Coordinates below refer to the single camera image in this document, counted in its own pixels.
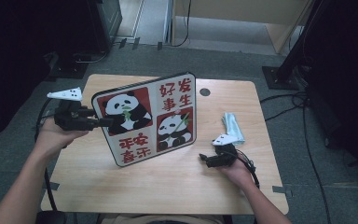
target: wooden table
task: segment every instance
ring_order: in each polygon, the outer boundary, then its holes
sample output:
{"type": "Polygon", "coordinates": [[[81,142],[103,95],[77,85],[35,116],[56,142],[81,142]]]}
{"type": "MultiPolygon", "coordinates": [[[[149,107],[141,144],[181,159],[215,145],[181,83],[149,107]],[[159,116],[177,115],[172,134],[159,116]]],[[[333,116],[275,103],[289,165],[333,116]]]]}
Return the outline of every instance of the wooden table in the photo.
{"type": "MultiPolygon", "coordinates": [[[[83,105],[91,96],[154,77],[92,75],[83,92],[83,105]]],[[[101,129],[76,139],[57,160],[51,181],[57,207],[65,212],[137,214],[252,214],[240,190],[199,154],[214,154],[211,141],[225,132],[221,118],[236,115],[246,142],[237,147],[255,162],[264,194],[284,213],[286,197],[272,191],[282,186],[269,134],[257,97],[249,81],[197,79],[197,140],[155,158],[120,168],[116,166],[101,129]],[[210,90],[202,96],[201,89],[210,90]]],[[[42,209],[49,210],[48,197],[42,209]]]]}

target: gray floor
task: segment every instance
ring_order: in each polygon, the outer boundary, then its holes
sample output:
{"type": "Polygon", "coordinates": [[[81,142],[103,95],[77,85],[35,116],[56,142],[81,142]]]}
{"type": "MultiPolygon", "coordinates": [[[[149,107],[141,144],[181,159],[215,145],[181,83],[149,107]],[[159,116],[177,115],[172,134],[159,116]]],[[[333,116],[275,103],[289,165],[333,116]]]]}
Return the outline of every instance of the gray floor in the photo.
{"type": "MultiPolygon", "coordinates": [[[[153,4],[158,5],[156,2],[145,0],[144,7],[147,8],[148,3],[152,4],[151,7],[153,4]]],[[[145,21],[140,21],[137,35],[144,34],[143,31],[147,30],[142,22],[145,21]]],[[[149,24],[159,27],[163,21],[158,20],[156,23],[149,22],[149,24]]],[[[148,37],[141,37],[141,41],[150,39],[151,42],[157,43],[162,40],[162,34],[158,34],[157,37],[142,36],[148,37]]],[[[195,42],[191,36],[190,40],[192,43],[195,42]]],[[[264,48],[259,52],[246,52],[246,50],[206,50],[167,46],[157,50],[154,44],[141,45],[135,50],[131,49],[131,45],[122,49],[114,46],[106,58],[99,63],[89,65],[83,79],[58,79],[56,82],[42,82],[38,85],[7,128],[0,133],[0,200],[18,175],[32,149],[34,122],[41,105],[46,100],[46,94],[50,91],[73,87],[83,89],[91,74],[161,77],[191,71],[197,78],[253,81],[259,98],[264,99],[271,95],[295,92],[269,90],[263,77],[261,66],[279,66],[283,60],[283,56],[274,54],[273,50],[266,51],[264,48]]],[[[265,118],[269,118],[291,106],[289,98],[280,98],[262,104],[263,114],[265,118]]],[[[305,112],[310,154],[323,183],[331,223],[358,223],[358,166],[348,166],[354,158],[345,150],[324,147],[324,132],[312,108],[306,108],[305,112]]],[[[324,200],[305,145],[302,110],[294,110],[270,120],[267,122],[267,127],[283,186],[288,192],[287,216],[294,223],[327,223],[324,200]]],[[[54,162],[48,169],[52,171],[53,168],[54,162]]],[[[68,215],[68,222],[72,223],[72,215],[68,215]]],[[[94,223],[96,217],[96,214],[78,214],[78,222],[94,223]]],[[[252,222],[252,216],[234,217],[234,223],[252,222]]]]}

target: black equipment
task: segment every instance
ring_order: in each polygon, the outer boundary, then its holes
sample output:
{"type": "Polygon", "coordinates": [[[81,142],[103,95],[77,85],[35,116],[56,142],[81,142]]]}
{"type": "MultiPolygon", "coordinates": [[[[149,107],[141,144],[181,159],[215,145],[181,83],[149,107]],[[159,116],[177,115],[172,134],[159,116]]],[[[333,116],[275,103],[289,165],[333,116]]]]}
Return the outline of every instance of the black equipment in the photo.
{"type": "Polygon", "coordinates": [[[217,156],[207,157],[203,154],[200,154],[201,160],[205,161],[208,167],[231,166],[234,161],[238,159],[251,173],[255,185],[260,188],[260,184],[255,174],[255,166],[253,161],[249,160],[245,154],[237,150],[234,145],[226,144],[223,146],[214,146],[214,151],[216,152],[217,156]]]}
{"type": "Polygon", "coordinates": [[[64,131],[92,131],[113,123],[112,119],[89,119],[91,116],[95,116],[95,111],[87,109],[79,101],[61,100],[55,109],[54,121],[64,131]]]}

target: person's right hand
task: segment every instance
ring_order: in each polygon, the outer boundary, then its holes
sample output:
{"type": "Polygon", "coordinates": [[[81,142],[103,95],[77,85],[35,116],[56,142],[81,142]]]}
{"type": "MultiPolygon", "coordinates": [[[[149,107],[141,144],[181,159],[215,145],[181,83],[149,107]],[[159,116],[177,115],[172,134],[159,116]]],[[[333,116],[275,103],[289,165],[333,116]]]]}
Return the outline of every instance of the person's right hand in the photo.
{"type": "Polygon", "coordinates": [[[240,188],[242,188],[248,184],[252,184],[252,185],[255,184],[249,170],[238,159],[236,159],[231,166],[216,167],[216,170],[227,175],[228,178],[240,188]]]}
{"type": "Polygon", "coordinates": [[[88,131],[64,131],[54,123],[54,119],[46,119],[34,145],[34,154],[42,161],[49,161],[57,156],[63,147],[87,133],[88,131]]]}

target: metal stand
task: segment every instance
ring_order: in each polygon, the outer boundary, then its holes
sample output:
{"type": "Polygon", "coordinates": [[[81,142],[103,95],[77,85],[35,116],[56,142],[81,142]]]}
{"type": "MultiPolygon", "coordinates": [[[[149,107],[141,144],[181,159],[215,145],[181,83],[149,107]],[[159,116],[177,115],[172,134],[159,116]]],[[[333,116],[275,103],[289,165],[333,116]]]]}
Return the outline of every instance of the metal stand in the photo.
{"type": "Polygon", "coordinates": [[[286,80],[279,80],[277,78],[276,74],[278,73],[279,67],[262,66],[262,70],[270,89],[298,90],[296,79],[293,76],[289,76],[286,80]]]}
{"type": "MultiPolygon", "coordinates": [[[[89,62],[90,56],[79,56],[79,62],[89,62]]],[[[49,77],[78,78],[81,79],[86,73],[88,63],[77,63],[75,60],[59,58],[51,69],[49,77]]]]}

